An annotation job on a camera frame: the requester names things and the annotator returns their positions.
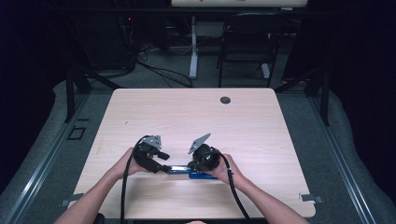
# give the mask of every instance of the forearm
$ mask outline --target forearm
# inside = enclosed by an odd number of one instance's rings
[[[105,197],[117,180],[111,172],[105,173],[95,186],[56,220],[56,223],[93,223]]]
[[[244,176],[237,177],[235,180],[235,187],[253,201],[269,223],[308,223],[293,209],[258,188]]]

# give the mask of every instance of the chair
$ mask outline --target chair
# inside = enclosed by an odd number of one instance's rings
[[[219,87],[223,79],[223,63],[271,64],[266,87],[270,87],[279,42],[289,21],[276,13],[239,13],[224,23],[218,59]]]

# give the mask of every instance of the human arm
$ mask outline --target human arm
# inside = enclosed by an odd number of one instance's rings
[[[256,205],[269,223],[308,223],[306,219],[300,216],[293,209],[260,189],[253,182],[247,179],[238,169],[231,155],[223,154],[223,156],[227,159],[228,163],[230,163],[235,187],[244,193]],[[224,159],[220,158],[219,166],[207,173],[214,175],[217,179],[226,184],[230,184],[227,172],[228,170]]]
[[[55,223],[93,223],[111,188],[122,179],[126,163],[134,149],[129,148],[126,153],[102,176],[102,178],[70,206]],[[131,161],[128,175],[147,170],[139,166],[134,159]]]

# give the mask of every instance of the human hand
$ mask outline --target human hand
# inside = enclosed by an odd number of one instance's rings
[[[230,154],[224,153],[223,156],[230,164],[230,168],[233,173],[233,182],[235,184],[238,183],[242,178],[244,178],[244,176],[242,175],[241,171],[239,170],[238,166],[233,160],[233,157]],[[206,173],[215,176],[217,179],[221,180],[225,184],[230,184],[228,178],[228,169],[222,157],[219,158],[219,166],[213,169],[212,171],[208,171]]]
[[[128,162],[133,151],[134,148],[130,147],[125,152],[125,154],[113,165],[113,167],[110,168],[109,172],[113,173],[118,179],[123,179],[126,163]],[[148,170],[138,165],[134,158],[132,158],[131,164],[129,165],[128,175],[134,175],[137,172],[148,172]]]

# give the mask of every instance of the desk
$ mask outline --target desk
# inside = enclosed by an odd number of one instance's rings
[[[229,104],[220,98],[227,96]],[[233,155],[240,170],[260,188],[304,217],[315,207],[274,91],[271,89],[129,89],[116,90],[92,144],[75,193],[86,192],[144,135],[160,135],[162,164],[191,160],[192,141],[207,133],[206,144]],[[120,217],[120,180],[100,210]],[[243,218],[228,185],[188,175],[138,173],[130,176],[125,217],[133,219]],[[241,192],[251,217],[262,217]]]
[[[172,7],[305,7],[307,0],[172,0]],[[191,19],[191,64],[190,78],[197,78],[198,50],[196,42],[196,21]],[[262,66],[265,77],[269,76],[268,66]]]

